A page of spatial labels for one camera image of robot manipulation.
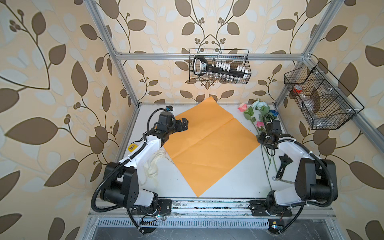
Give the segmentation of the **dark pink fake rose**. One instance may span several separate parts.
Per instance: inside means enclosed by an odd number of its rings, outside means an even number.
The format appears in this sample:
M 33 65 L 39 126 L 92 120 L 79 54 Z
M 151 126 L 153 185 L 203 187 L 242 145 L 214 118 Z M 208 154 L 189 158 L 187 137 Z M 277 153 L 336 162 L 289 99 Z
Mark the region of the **dark pink fake rose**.
M 265 129 L 265 125 L 261 121 L 257 121 L 256 125 L 255 125 L 255 128 L 256 128 L 256 131 L 257 131 L 257 134 L 258 134 L 257 138 L 259 138 L 261 133 Z M 270 187 L 270 190 L 272 191 L 273 189 L 272 189 L 272 185 L 271 185 L 271 182 L 270 182 L 270 179 L 269 179 L 269 176 L 268 176 L 268 168 L 267 168 L 267 165 L 266 165 L 266 158 L 265 158 L 265 155 L 264 155 L 264 147 L 262 147 L 262 159 L 263 159 L 263 164 L 264 164 L 265 173 L 266 173 L 266 177 L 267 177 L 267 182 L 268 182 L 268 185 Z

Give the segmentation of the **dark blue fake rose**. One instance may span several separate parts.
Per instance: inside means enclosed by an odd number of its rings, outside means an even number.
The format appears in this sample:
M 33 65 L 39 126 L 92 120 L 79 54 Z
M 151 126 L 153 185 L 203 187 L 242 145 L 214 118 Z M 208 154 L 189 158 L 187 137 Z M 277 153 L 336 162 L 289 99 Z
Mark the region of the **dark blue fake rose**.
M 269 114 L 270 114 L 274 119 L 276 119 L 277 116 L 279 115 L 279 113 L 278 113 L 277 111 L 275 111 L 275 110 L 270 110 L 270 111 L 269 111 Z

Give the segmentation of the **pale blue fake flower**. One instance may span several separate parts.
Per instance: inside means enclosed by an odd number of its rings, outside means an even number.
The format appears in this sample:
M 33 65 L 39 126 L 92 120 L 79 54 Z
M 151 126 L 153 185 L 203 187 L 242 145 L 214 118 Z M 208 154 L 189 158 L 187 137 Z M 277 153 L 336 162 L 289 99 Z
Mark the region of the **pale blue fake flower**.
M 265 114 L 270 115 L 269 111 L 270 111 L 271 108 L 265 102 L 255 101 L 252 104 L 252 108 L 254 109 L 254 111 L 259 111 L 260 112 L 258 121 L 261 121 L 262 123 L 264 123 L 264 116 L 265 116 Z M 271 115 L 266 117 L 266 122 L 271 122 L 272 120 L 275 120 L 275 119 Z M 271 163 L 274 163 L 275 170 L 277 171 L 277 166 L 276 166 L 275 157 L 274 157 L 275 154 L 276 154 L 276 150 L 272 150 L 272 152 L 270 153 L 269 149 L 264 147 L 264 151 L 268 155 L 268 161 L 269 161 L 269 166 L 267 167 L 268 171 L 269 171 L 269 168 L 271 166 Z

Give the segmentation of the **orange wrapping paper sheet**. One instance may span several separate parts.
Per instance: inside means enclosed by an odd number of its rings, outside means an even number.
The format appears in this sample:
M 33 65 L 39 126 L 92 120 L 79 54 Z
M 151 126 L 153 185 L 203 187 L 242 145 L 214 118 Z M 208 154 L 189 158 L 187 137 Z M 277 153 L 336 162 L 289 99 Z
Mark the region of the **orange wrapping paper sheet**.
M 176 118 L 187 119 L 188 130 L 172 134 L 164 148 L 197 197 L 260 145 L 212 97 Z

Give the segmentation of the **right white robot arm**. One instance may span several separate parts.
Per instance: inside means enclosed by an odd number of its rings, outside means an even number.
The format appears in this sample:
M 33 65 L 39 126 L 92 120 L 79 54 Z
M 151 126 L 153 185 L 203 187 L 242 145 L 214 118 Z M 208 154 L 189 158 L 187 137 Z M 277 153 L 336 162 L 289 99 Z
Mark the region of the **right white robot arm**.
M 293 136 L 284 134 L 280 122 L 270 114 L 263 116 L 265 131 L 258 142 L 270 150 L 284 153 L 281 159 L 299 164 L 293 185 L 273 192 L 278 206 L 314 205 L 328 207 L 338 198 L 336 165 L 331 160 L 317 157 Z

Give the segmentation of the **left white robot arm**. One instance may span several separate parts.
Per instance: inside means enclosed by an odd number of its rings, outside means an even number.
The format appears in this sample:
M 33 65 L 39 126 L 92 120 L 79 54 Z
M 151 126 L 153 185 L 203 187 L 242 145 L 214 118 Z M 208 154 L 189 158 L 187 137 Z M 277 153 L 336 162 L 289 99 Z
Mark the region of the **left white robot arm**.
M 128 156 L 117 163 L 107 164 L 103 180 L 91 199 L 92 210 L 104 213 L 140 207 L 146 214 L 156 212 L 158 196 L 140 187 L 139 175 L 170 135 L 186 131 L 188 124 L 186 118 L 175 118 L 172 106 L 156 109 L 148 119 L 146 132 L 129 146 Z

